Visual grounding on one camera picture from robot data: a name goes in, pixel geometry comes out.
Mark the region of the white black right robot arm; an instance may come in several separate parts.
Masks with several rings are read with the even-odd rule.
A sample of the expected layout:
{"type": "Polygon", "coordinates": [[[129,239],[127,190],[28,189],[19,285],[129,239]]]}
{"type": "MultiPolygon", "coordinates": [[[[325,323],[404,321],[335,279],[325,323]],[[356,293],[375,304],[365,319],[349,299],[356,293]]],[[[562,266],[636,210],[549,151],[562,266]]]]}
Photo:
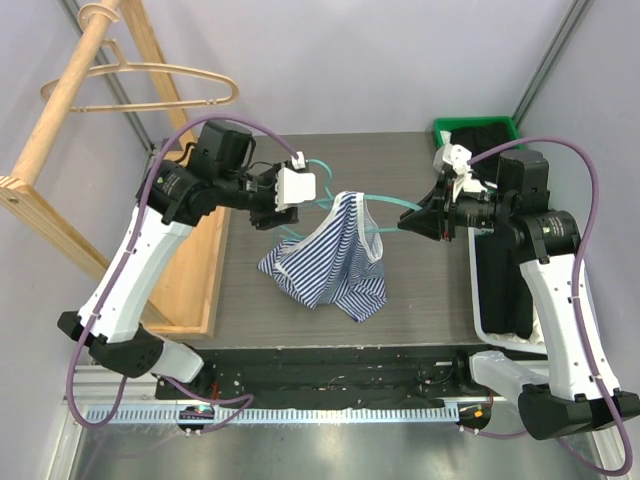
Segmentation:
{"type": "Polygon", "coordinates": [[[516,404],[537,440],[609,428],[613,416],[638,416],[639,397],[621,390],[603,352],[577,264],[580,233],[571,214],[549,207],[549,165],[537,151],[501,153],[495,190],[474,179],[471,154],[441,147],[433,190],[419,210],[404,213],[400,229],[450,241],[457,228],[485,230],[512,253],[532,296],[545,341],[549,372],[540,375],[497,351],[456,365],[451,380],[465,395],[487,386],[516,404]]]}

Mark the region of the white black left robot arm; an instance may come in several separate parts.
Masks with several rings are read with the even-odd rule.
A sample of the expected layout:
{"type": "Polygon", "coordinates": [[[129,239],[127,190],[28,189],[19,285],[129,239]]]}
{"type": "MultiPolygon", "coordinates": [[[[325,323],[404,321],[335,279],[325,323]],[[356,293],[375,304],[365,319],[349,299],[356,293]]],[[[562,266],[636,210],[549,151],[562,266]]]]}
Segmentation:
{"type": "Polygon", "coordinates": [[[292,222],[297,175],[307,162],[272,130],[238,117],[196,120],[201,132],[176,160],[161,150],[136,194],[126,234],[105,275],[58,327],[99,365],[126,378],[150,373],[177,380],[190,398],[205,397],[212,373],[191,347],[150,332],[141,316],[178,247],[220,208],[247,211],[258,230],[292,222]]]}

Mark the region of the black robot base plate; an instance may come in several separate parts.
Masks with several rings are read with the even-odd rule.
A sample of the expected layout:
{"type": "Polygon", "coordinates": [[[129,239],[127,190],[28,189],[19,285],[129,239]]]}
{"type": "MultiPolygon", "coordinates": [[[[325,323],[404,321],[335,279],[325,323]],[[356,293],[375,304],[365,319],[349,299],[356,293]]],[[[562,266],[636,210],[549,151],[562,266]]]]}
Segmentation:
{"type": "Polygon", "coordinates": [[[193,392],[230,400],[250,394],[254,409],[439,408],[449,397],[486,395],[472,382],[473,347],[371,346],[201,351],[203,370],[178,390],[157,383],[160,400],[193,392]]]}

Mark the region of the blue white striped tank top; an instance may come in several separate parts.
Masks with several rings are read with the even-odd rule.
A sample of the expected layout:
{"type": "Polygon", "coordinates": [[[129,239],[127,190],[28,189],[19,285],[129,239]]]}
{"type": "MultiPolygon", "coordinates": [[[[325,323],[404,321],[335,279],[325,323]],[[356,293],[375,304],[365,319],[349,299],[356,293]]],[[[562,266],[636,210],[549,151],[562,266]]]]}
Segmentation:
{"type": "Polygon", "coordinates": [[[334,305],[362,323],[387,303],[384,247],[361,192],[336,195],[309,236],[283,240],[257,265],[309,309],[334,305]]]}

